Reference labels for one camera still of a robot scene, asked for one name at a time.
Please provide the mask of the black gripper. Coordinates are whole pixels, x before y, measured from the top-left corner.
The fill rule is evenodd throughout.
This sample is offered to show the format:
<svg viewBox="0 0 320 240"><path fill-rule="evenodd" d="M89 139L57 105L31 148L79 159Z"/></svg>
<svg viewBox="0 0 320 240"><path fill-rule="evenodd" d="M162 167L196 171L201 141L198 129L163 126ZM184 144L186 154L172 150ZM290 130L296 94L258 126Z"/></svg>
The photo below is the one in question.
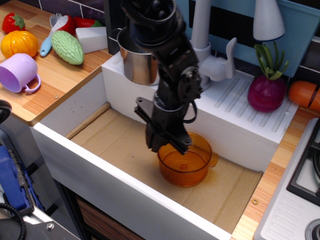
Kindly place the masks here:
<svg viewBox="0 0 320 240"><path fill-rule="evenodd" d="M159 100L143 97L138 97L136 103L134 112L146 122L145 136L148 148L156 153L162 146L171 144L184 155L192 144L184 126L192 123L191 119L184 119L189 106L166 109Z"/></svg>

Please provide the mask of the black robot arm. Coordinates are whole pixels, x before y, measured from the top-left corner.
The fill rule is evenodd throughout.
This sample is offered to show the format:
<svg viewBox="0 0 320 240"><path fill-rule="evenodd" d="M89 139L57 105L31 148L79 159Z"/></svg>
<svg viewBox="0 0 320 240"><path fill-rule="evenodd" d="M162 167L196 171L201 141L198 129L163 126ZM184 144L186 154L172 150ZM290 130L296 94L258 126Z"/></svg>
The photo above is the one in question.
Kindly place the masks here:
<svg viewBox="0 0 320 240"><path fill-rule="evenodd" d="M171 144L184 155L192 144L185 124L195 121L185 116L203 90L183 16L174 0L123 0L121 7L133 42L158 62L160 79L153 99L138 97L134 109L146 122L146 144L153 152Z"/></svg>

